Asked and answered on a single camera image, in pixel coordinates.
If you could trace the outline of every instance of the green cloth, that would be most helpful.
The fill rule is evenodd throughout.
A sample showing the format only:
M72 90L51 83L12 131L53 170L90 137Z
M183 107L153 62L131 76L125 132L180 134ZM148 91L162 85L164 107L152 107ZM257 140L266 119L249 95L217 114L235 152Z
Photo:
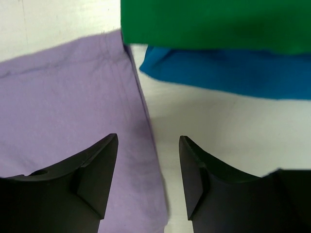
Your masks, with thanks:
M311 0L121 0L124 42L311 52Z

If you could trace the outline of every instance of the purple fabric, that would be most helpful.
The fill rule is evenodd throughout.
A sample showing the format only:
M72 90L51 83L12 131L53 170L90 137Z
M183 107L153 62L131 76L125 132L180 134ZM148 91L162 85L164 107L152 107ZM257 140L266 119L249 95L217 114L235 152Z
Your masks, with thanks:
M156 150L120 31L0 63L0 109L0 176L29 175L117 133L99 233L164 232Z

